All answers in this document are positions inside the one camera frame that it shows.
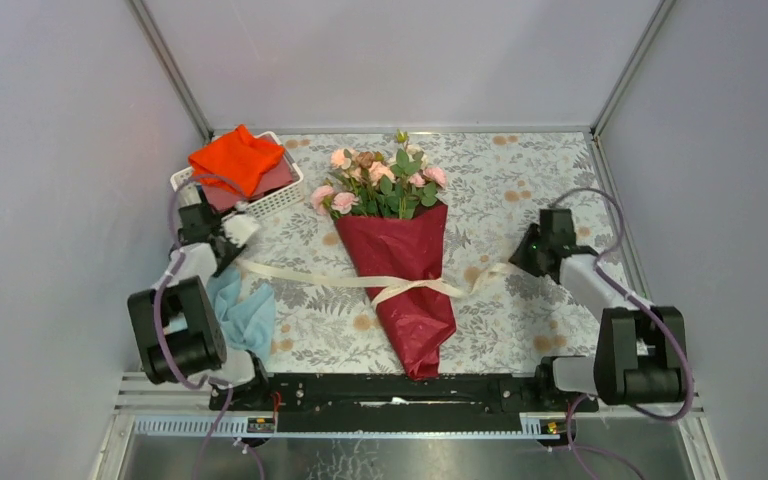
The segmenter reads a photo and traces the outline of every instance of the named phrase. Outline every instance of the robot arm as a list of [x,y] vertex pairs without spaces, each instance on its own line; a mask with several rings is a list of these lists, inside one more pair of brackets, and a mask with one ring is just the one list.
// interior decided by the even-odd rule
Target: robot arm
[[[549,276],[600,319],[594,357],[546,357],[537,375],[550,388],[598,395],[608,405],[676,402],[685,396],[681,364],[651,319],[596,274],[596,252],[576,244],[569,209],[543,209],[510,262],[535,276]],[[684,348],[684,319],[674,307],[655,307]],[[638,344],[647,353],[638,353]]]
[[[226,349],[205,286],[211,276],[220,275],[243,251],[258,225],[237,210],[220,213],[207,202],[182,207],[178,213],[182,246],[169,255],[167,274],[172,278],[159,299],[165,341],[184,376],[222,369],[232,384],[245,383],[254,375],[257,361],[248,352]],[[173,271],[182,256],[183,262]],[[153,308],[161,281],[128,298],[140,360],[146,376],[155,384],[177,381],[161,352],[154,327]]]

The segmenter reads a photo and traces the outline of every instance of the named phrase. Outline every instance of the white plastic basket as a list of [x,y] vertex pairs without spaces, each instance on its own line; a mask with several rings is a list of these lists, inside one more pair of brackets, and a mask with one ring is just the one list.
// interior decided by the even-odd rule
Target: white plastic basket
[[[263,132],[260,135],[256,135],[258,138],[266,138],[267,140],[281,145],[281,141],[278,136],[272,132]],[[275,212],[281,211],[290,205],[304,201],[305,188],[304,188],[304,174],[299,166],[296,165],[296,161],[290,156],[290,152],[284,149],[284,161],[290,166],[290,172],[293,175],[293,183],[286,187],[272,192],[265,197],[255,200],[249,204],[246,213],[253,215],[255,218],[263,218],[272,215]],[[176,172],[169,179],[169,183],[172,184],[173,189],[177,189],[185,180],[190,178],[193,174],[193,167],[187,167],[180,172]],[[195,183],[191,183],[181,189],[178,192],[178,204],[180,206],[193,205],[199,203],[201,198],[198,193],[198,186]]]

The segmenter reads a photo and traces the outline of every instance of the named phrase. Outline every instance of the pink cloth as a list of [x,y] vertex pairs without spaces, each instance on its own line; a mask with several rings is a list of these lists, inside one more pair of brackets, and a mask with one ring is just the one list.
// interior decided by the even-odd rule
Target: pink cloth
[[[278,165],[263,174],[263,177],[261,177],[260,183],[257,184],[257,188],[254,190],[251,198],[247,200],[249,202],[259,200],[263,198],[264,193],[270,190],[286,187],[293,183],[293,181],[294,179],[290,170],[290,165],[287,164],[287,160],[282,157],[281,161],[278,162]],[[241,195],[231,193],[224,188],[204,185],[202,186],[202,189],[204,189],[207,201],[213,205],[213,208],[220,212],[233,207],[237,201],[243,198]]]

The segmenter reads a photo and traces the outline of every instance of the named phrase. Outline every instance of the white plastic panel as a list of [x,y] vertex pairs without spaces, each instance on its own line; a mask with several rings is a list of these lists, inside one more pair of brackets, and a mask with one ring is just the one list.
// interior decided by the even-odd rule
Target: white plastic panel
[[124,1],[0,2],[0,479],[86,478],[198,137]]
[[602,140],[726,473],[768,478],[768,2],[677,2]]
[[590,125],[657,0],[151,0],[214,128]]

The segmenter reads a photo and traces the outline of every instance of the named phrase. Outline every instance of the orange cloth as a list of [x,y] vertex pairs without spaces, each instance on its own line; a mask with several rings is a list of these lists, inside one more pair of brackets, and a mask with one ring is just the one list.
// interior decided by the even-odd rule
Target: orange cloth
[[[255,138],[245,126],[240,125],[190,155],[190,166],[193,167],[193,175],[213,173],[233,180],[243,189],[246,197],[251,197],[263,174],[278,165],[283,156],[284,147]],[[215,178],[202,179],[200,183],[237,193],[233,187]]]

